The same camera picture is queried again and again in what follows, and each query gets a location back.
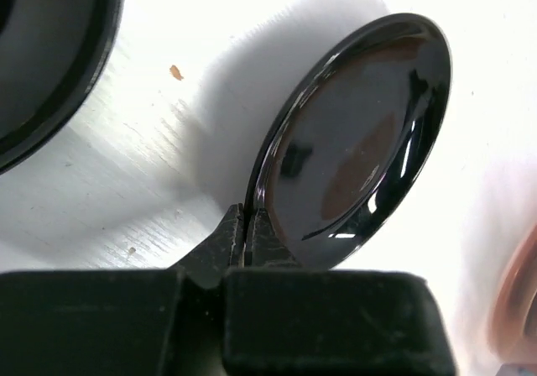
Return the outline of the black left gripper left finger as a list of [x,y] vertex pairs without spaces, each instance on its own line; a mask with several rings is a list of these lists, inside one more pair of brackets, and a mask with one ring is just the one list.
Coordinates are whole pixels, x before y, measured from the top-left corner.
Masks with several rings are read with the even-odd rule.
[[2,374],[224,374],[219,284],[243,229],[236,204],[168,269],[2,274]]

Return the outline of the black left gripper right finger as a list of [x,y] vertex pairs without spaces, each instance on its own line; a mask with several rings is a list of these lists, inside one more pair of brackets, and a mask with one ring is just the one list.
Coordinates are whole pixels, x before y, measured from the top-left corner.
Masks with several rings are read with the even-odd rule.
[[453,375],[425,280],[298,267],[269,215],[250,219],[245,267],[222,280],[222,362],[231,375]]

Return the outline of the black plate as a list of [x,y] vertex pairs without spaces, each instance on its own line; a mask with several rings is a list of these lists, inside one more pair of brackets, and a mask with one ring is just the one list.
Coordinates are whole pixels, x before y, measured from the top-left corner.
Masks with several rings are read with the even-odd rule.
[[248,212],[264,210],[299,265],[330,269],[408,194],[446,113],[451,54],[429,18],[394,13],[333,46],[274,119],[253,165]]
[[95,86],[123,0],[1,0],[1,170],[54,137]]

